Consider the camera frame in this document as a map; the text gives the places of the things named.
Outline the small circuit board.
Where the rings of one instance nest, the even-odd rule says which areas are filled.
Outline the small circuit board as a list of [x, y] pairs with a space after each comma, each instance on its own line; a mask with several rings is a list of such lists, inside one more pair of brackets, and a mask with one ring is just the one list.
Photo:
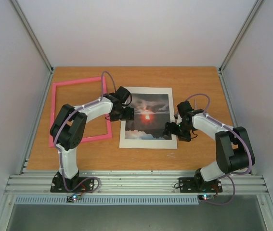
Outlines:
[[215, 195], [212, 195], [212, 194], [201, 194], [198, 196], [198, 199], [201, 201], [212, 200], [214, 198], [215, 198]]
[[81, 199], [81, 194], [74, 194], [74, 195], [71, 195], [71, 196], [67, 196], [66, 197], [66, 202], [67, 203], [74, 203], [76, 201], [79, 201]]

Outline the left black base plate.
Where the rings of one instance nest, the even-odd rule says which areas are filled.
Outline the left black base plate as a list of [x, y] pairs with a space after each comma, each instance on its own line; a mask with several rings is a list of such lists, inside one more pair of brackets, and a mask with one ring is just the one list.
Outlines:
[[74, 177], [73, 179], [66, 179], [66, 186], [64, 186], [63, 178], [60, 174], [57, 174], [51, 183], [50, 192], [52, 193], [82, 193], [89, 192], [97, 186], [97, 181], [89, 179], [84, 181], [84, 177]]

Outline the aluminium rail base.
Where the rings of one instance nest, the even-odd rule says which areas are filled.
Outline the aluminium rail base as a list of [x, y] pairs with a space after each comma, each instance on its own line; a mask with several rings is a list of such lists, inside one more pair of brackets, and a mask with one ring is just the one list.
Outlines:
[[[192, 177], [189, 170], [93, 170], [81, 171], [80, 176], [98, 177], [102, 185], [97, 194], [105, 195], [178, 195], [173, 186], [178, 178]], [[6, 193], [49, 194], [54, 171], [28, 170], [20, 175], [11, 175], [5, 187]], [[261, 175], [233, 175], [221, 179], [222, 195], [268, 195]]]

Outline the right small circuit board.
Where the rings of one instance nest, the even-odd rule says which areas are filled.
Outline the right small circuit board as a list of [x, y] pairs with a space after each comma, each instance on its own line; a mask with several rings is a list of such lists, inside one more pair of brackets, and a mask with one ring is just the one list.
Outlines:
[[201, 201], [212, 200], [214, 198], [215, 198], [215, 195], [212, 195], [212, 194], [201, 194], [198, 196], [198, 199]]

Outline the left small circuit board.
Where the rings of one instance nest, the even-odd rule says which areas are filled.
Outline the left small circuit board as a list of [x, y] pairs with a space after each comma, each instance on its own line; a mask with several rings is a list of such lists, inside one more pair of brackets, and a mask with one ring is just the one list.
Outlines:
[[67, 203], [74, 203], [76, 201], [79, 201], [81, 199], [81, 194], [74, 194], [74, 195], [71, 195], [71, 196], [67, 196], [66, 197], [66, 202]]

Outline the sunset landscape photo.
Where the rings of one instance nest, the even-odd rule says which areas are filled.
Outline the sunset landscape photo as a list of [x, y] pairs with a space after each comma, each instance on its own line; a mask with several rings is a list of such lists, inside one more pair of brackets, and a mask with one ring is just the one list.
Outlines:
[[169, 96], [167, 94], [132, 94], [131, 108], [134, 119], [126, 121], [125, 139], [171, 140], [164, 134], [165, 124], [170, 122]]

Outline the right aluminium corner post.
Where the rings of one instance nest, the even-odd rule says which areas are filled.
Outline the right aluminium corner post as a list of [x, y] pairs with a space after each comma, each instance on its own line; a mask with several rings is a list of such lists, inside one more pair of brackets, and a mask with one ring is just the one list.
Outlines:
[[239, 29], [238, 34], [235, 37], [235, 40], [233, 41], [230, 49], [228, 50], [222, 64], [218, 68], [218, 73], [223, 74], [224, 70], [226, 69], [228, 63], [230, 62], [232, 56], [234, 55], [235, 51], [237, 50], [238, 46], [240, 45], [242, 39], [244, 38], [245, 34], [248, 32], [252, 22], [254, 21], [256, 15], [258, 14], [261, 6], [263, 5], [264, 0], [256, 0], [251, 10], [249, 11], [247, 17], [245, 18], [242, 26]]

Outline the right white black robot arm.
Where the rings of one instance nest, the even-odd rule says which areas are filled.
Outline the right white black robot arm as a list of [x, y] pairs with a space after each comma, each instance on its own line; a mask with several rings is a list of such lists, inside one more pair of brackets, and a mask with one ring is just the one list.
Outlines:
[[250, 172], [255, 156], [244, 127], [232, 127], [212, 118], [202, 109], [193, 109], [188, 101], [177, 106], [177, 122], [167, 122], [164, 135], [175, 135], [178, 140], [190, 142], [194, 131], [199, 130], [215, 141], [216, 160], [195, 172], [192, 178], [179, 178], [182, 193], [222, 192], [219, 178], [238, 173], [240, 169]]

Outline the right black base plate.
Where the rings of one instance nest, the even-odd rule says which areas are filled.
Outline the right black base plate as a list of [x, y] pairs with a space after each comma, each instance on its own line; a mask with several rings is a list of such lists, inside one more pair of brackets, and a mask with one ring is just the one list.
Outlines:
[[219, 180], [203, 181], [195, 177], [179, 178], [181, 193], [221, 193], [223, 192]]

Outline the pink picture frame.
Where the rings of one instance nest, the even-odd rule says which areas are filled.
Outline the pink picture frame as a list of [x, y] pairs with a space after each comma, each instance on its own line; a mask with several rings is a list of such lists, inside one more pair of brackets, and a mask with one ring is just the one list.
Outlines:
[[[56, 103], [56, 90], [58, 87], [61, 86], [68, 86], [68, 85], [76, 85], [76, 84], [83, 84], [83, 83], [90, 83], [90, 82], [97, 82], [101, 81], [104, 93], [106, 93], [107, 87], [106, 87], [106, 80], [101, 80], [100, 77], [90, 77], [90, 78], [83, 78], [83, 79], [76, 79], [76, 80], [68, 80], [68, 81], [60, 81], [60, 82], [54, 82], [52, 84], [52, 94], [51, 94], [51, 114], [50, 114], [50, 127], [53, 125], [55, 120], [55, 103]], [[90, 141], [99, 141], [99, 140], [105, 140], [110, 139], [113, 137], [112, 135], [112, 128], [111, 128], [111, 122], [109, 120], [106, 121], [106, 127], [107, 127], [107, 133], [103, 135], [98, 136], [91, 136], [91, 137], [84, 137], [81, 140], [81, 143], [86, 143]]]

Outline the aluminium corner post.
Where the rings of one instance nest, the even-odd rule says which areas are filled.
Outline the aluminium corner post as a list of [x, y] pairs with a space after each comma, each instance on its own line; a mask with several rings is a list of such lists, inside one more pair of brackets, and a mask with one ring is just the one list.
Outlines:
[[230, 62], [232, 56], [234, 55], [235, 51], [237, 50], [238, 46], [240, 45], [242, 39], [244, 38], [245, 34], [248, 32], [252, 22], [254, 21], [256, 15], [258, 14], [261, 6], [263, 5], [264, 0], [256, 0], [251, 10], [249, 11], [247, 17], [245, 18], [242, 26], [239, 29], [238, 34], [235, 37], [235, 40], [233, 41], [230, 49], [228, 50], [222, 64], [218, 68], [218, 73], [223, 74], [224, 70], [226, 69], [228, 63]]
[[9, 0], [10, 4], [14, 8], [17, 16], [19, 17], [22, 25], [24, 26], [26, 32], [28, 33], [30, 39], [32, 40], [35, 48], [37, 49], [40, 57], [42, 58], [44, 64], [46, 65], [47, 69], [52, 73], [53, 72], [53, 66], [51, 65], [49, 59], [47, 58], [46, 53], [44, 52], [37, 36], [35, 35], [35, 32], [33, 31], [27, 17], [25, 16], [24, 11], [22, 10], [19, 2], [17, 0]]

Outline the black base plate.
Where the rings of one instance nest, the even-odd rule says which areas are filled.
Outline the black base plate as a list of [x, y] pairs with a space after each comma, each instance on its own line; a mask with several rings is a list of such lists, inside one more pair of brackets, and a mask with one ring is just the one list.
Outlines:
[[195, 177], [179, 178], [181, 193], [221, 193], [223, 192], [219, 180], [203, 181]]
[[97, 181], [89, 179], [84, 181], [84, 177], [74, 177], [73, 179], [66, 179], [66, 186], [64, 186], [63, 178], [60, 174], [57, 174], [51, 183], [50, 192], [52, 193], [82, 193], [89, 192], [97, 186]]

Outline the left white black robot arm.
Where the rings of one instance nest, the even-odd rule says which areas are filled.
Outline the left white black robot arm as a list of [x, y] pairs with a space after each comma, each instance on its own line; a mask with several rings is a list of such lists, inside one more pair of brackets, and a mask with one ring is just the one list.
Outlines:
[[105, 93], [97, 100], [81, 106], [65, 104], [60, 109], [50, 135], [59, 154], [59, 174], [62, 186], [69, 192], [79, 186], [77, 167], [77, 146], [81, 143], [86, 123], [106, 116], [110, 122], [134, 119], [134, 109], [130, 107], [132, 94], [124, 87], [114, 93]]

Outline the left aluminium corner post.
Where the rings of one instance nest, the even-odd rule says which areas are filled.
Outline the left aluminium corner post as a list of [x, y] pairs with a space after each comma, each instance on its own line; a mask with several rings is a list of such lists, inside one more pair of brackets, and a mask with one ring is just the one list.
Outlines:
[[25, 16], [24, 11], [22, 10], [19, 2], [17, 0], [9, 0], [10, 4], [14, 8], [17, 16], [19, 17], [22, 25], [24, 26], [26, 32], [28, 33], [30, 39], [32, 40], [35, 48], [37, 49], [40, 57], [42, 58], [44, 64], [46, 65], [47, 69], [52, 73], [53, 72], [53, 66], [51, 65], [49, 59], [47, 58], [46, 53], [44, 52], [37, 36], [35, 35], [35, 32], [33, 31], [27, 17]]

